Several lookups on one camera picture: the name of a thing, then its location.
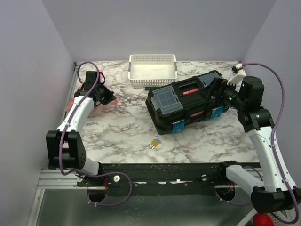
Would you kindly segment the pink plastic bag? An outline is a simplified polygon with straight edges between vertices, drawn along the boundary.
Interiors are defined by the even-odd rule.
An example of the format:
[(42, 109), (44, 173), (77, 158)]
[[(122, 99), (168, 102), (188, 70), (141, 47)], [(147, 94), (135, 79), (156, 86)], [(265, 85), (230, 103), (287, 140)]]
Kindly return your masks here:
[[(81, 86), (77, 89), (77, 91), (75, 91), (73, 97), (71, 97), (69, 99), (68, 104), (65, 107), (65, 110), (66, 110), (67, 113), (72, 108), (72, 105), (74, 103), (74, 98), (79, 97), (79, 96), (84, 96), (87, 92), (89, 92), (89, 90), (92, 88), (96, 78), (97, 78), (97, 71), (86, 71), (85, 81), (81, 83)], [(93, 100), (94, 91), (96, 90), (96, 88), (98, 86), (101, 86), (101, 85), (105, 86), (104, 83), (105, 83), (105, 76), (103, 74), (103, 71), (100, 70), (100, 76), (99, 76), (98, 82), (96, 83), (96, 86), (92, 89), (92, 91), (90, 92), (88, 97)], [(115, 100), (112, 101), (111, 103), (109, 103), (108, 105), (116, 105), (118, 102), (119, 102), (119, 99), (115, 96)], [(95, 105), (94, 104), (94, 108), (93, 108), (92, 112), (89, 114), (88, 117), (98, 116), (101, 113), (104, 106), (105, 105), (103, 105), (103, 104), (100, 104), (100, 105)]]

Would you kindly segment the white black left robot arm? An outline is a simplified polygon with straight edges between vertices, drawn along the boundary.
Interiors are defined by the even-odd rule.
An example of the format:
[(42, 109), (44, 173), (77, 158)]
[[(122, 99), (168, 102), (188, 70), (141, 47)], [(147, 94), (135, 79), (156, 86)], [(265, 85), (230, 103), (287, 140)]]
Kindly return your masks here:
[(64, 170), (88, 175), (89, 182), (94, 186), (104, 182), (102, 165), (87, 157), (80, 133), (94, 109), (117, 99), (101, 81), (102, 76), (102, 72), (86, 72), (86, 80), (75, 92), (66, 118), (56, 130), (46, 134), (49, 165), (60, 169), (63, 175), (68, 174)]

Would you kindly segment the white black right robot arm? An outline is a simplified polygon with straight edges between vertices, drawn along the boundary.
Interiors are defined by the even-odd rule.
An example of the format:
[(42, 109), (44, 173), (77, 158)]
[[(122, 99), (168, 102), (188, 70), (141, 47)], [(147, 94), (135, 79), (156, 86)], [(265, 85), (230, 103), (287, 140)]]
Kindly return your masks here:
[(261, 166), (263, 180), (248, 173), (234, 161), (220, 163), (217, 181), (230, 181), (250, 195), (258, 213), (272, 213), (297, 208), (301, 191), (290, 176), (277, 146), (276, 125), (270, 112), (261, 106), (264, 85), (262, 80), (246, 76), (240, 90), (226, 79), (215, 78), (208, 86), (217, 102), (236, 109), (238, 120), (250, 138)]

